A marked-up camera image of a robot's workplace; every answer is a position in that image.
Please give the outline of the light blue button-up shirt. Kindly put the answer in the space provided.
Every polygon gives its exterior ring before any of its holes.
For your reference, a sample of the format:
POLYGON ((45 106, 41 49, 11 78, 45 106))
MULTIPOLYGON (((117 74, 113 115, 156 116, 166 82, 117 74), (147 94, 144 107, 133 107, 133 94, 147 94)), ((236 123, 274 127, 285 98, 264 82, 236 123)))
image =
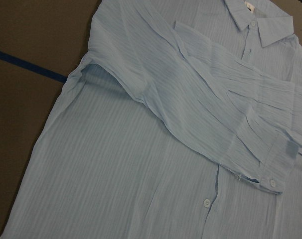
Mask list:
POLYGON ((302 239, 302 46, 269 0, 104 0, 3 239, 302 239))

